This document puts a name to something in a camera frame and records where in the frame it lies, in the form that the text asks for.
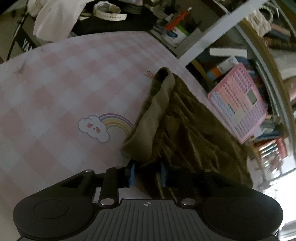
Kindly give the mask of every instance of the checkered tablecloth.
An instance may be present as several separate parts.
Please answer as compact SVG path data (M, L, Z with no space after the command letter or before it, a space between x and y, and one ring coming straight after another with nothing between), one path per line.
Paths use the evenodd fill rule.
M224 124L205 91L145 32L85 35L0 65L0 195L21 199L85 169L125 166L120 145L161 67Z

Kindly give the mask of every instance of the orange object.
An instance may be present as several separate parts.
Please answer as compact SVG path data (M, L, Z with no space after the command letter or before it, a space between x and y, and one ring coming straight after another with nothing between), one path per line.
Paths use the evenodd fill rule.
M185 16L189 13L189 11L192 8L189 7L186 11L184 11L183 13L181 13L179 16L175 17L172 21L170 21L166 26L165 29L167 31L170 31L172 29L174 29L175 26L177 26L184 18Z

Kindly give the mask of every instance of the white metal bar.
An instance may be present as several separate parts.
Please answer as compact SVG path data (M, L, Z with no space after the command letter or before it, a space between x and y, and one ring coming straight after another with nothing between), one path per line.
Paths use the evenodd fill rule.
M179 55L179 61L181 62L181 64L184 66L188 65L207 47L209 47L228 30L234 27L243 18L252 13L255 9L261 7L262 4L265 2L266 0L248 0L237 9L235 9L233 12L224 15L205 32L203 32L200 39L196 39L196 43L193 46L187 46L186 48L184 48L184 54Z

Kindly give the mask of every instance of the rainbow illustration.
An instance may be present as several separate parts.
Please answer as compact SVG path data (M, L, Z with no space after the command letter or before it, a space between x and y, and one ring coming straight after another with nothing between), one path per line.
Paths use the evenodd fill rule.
M114 113L100 115L99 119L105 124L107 130L111 127L117 127L122 129L126 135L128 135L133 127L133 124L127 118Z

